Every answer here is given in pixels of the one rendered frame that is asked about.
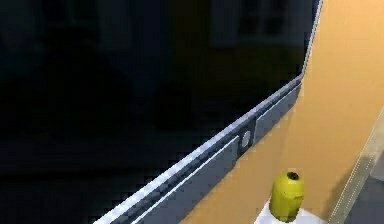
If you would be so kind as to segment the yellow green round vase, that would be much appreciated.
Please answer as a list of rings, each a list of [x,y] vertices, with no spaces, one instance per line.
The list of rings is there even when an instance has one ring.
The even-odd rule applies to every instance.
[[[269,203],[270,213],[279,221],[296,219],[304,199],[304,183],[296,172],[279,175],[273,185]]]

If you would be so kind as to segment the white stand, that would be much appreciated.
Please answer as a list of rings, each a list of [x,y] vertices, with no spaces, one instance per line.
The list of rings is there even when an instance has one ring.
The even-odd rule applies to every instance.
[[[299,209],[296,219],[292,222],[283,222],[276,219],[269,211],[270,201],[267,201],[255,219],[253,224],[329,224],[327,221],[317,217],[316,215],[304,210]]]

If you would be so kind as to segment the black television set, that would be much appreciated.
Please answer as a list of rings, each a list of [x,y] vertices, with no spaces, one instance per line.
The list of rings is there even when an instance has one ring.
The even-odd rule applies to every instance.
[[[293,107],[321,0],[0,0],[0,224],[181,224]]]

